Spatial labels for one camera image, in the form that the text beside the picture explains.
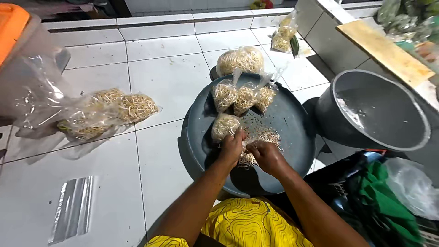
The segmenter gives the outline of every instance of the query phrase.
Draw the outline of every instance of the orange container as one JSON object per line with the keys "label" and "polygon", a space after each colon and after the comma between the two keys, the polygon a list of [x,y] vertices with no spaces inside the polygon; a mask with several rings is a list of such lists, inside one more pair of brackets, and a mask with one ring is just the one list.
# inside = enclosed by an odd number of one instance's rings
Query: orange container
{"label": "orange container", "polygon": [[0,66],[23,33],[30,14],[15,4],[0,4]]}

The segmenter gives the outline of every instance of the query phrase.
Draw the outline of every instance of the tiled counter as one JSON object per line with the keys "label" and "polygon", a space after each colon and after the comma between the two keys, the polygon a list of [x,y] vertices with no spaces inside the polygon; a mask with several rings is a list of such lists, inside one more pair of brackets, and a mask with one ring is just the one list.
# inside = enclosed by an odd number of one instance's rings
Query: tiled counter
{"label": "tiled counter", "polygon": [[[300,35],[300,58],[270,51],[268,35],[290,11],[46,24],[72,55],[63,77],[74,95],[117,87],[147,94],[163,110],[112,138],[74,147],[66,146],[63,133],[26,140],[15,137],[16,128],[0,128],[0,149],[8,149],[0,174],[0,246],[47,246],[61,185],[89,175],[98,177],[90,231],[56,246],[137,246],[193,182],[177,139],[192,102],[211,82],[209,71],[219,55],[249,45],[262,52],[266,71],[289,64],[279,82],[301,103],[329,86],[307,59],[315,52]],[[90,153],[81,153],[97,144]],[[324,144],[317,137],[319,150]],[[310,172],[336,156],[320,154]]]}

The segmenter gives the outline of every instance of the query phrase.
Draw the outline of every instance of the plastic wrap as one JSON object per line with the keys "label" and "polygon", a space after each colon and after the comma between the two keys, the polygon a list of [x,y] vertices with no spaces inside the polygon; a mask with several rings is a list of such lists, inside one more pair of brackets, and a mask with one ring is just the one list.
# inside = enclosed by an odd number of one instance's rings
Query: plastic wrap
{"label": "plastic wrap", "polygon": [[273,74],[268,73],[261,75],[261,82],[259,83],[259,93],[257,95],[257,102],[255,106],[259,111],[265,113],[268,106],[273,102],[279,88],[274,82],[270,82]]}
{"label": "plastic wrap", "polygon": [[14,125],[42,129],[64,117],[69,84],[61,76],[70,54],[32,15],[0,67],[0,116]]}
{"label": "plastic wrap", "polygon": [[212,96],[215,102],[215,108],[217,112],[223,113],[238,98],[236,83],[238,82],[241,74],[241,69],[236,68],[233,71],[233,81],[230,79],[224,79],[220,81],[220,83],[218,83],[216,86],[212,87]]}
{"label": "plastic wrap", "polygon": [[411,160],[387,160],[387,185],[398,200],[413,214],[439,220],[439,191],[422,171],[423,166]]}
{"label": "plastic wrap", "polygon": [[246,82],[238,89],[238,98],[233,104],[233,111],[236,116],[241,116],[248,109],[256,104],[259,88],[253,82]]}
{"label": "plastic wrap", "polygon": [[241,46],[229,50],[219,56],[216,62],[216,73],[221,77],[230,75],[235,68],[242,72],[259,74],[264,70],[264,57],[260,50],[251,46]]}
{"label": "plastic wrap", "polygon": [[293,10],[278,25],[271,39],[271,48],[276,51],[291,53],[290,40],[297,32],[297,11]]}
{"label": "plastic wrap", "polygon": [[58,128],[81,141],[99,137],[118,125],[143,121],[161,110],[150,97],[125,95],[117,88],[84,95],[67,108],[72,114],[60,121]]}
{"label": "plastic wrap", "polygon": [[239,128],[239,118],[225,113],[219,113],[213,122],[212,139],[214,142],[221,142],[226,135],[235,135]]}

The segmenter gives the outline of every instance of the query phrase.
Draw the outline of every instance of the yellow shirt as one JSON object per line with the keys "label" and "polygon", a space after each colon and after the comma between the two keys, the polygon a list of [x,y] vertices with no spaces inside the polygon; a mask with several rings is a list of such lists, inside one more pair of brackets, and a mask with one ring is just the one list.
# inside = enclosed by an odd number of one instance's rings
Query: yellow shirt
{"label": "yellow shirt", "polygon": [[[291,218],[263,198],[232,198],[212,208],[201,233],[227,247],[313,247]],[[188,247],[186,240],[156,236],[145,247]]]}

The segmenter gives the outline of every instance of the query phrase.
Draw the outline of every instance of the bag of bean sprouts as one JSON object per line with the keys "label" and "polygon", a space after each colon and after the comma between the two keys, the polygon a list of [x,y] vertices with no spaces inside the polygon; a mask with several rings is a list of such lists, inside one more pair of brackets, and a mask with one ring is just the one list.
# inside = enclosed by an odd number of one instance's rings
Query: bag of bean sprouts
{"label": "bag of bean sprouts", "polygon": [[264,71],[264,57],[260,50],[251,46],[241,46],[236,50],[229,50],[219,56],[216,62],[216,73],[221,77],[230,75],[235,68],[242,72],[256,73]]}
{"label": "bag of bean sprouts", "polygon": [[242,116],[248,109],[256,104],[259,93],[258,85],[253,82],[246,82],[238,89],[238,98],[233,104],[233,111],[236,116]]}
{"label": "bag of bean sprouts", "polygon": [[145,120],[161,109],[144,94],[125,95],[117,88],[84,95],[71,105],[70,114],[58,122],[58,128],[70,139],[88,141],[110,128]]}
{"label": "bag of bean sprouts", "polygon": [[271,48],[276,51],[291,53],[290,40],[297,32],[297,11],[293,10],[277,26],[277,31],[271,39]]}
{"label": "bag of bean sprouts", "polygon": [[226,135],[235,135],[239,128],[239,118],[225,113],[219,113],[212,125],[212,139],[221,142]]}
{"label": "bag of bean sprouts", "polygon": [[256,108],[262,113],[265,113],[268,106],[273,102],[274,96],[279,91],[279,87],[271,82],[273,76],[271,73],[261,75],[261,82],[259,83],[259,93],[257,95]]}
{"label": "bag of bean sprouts", "polygon": [[216,86],[212,87],[212,96],[215,102],[216,111],[223,113],[229,108],[238,98],[238,90],[236,89],[236,83],[241,76],[242,71],[236,68],[233,71],[233,81],[230,79],[224,79],[220,81]]}

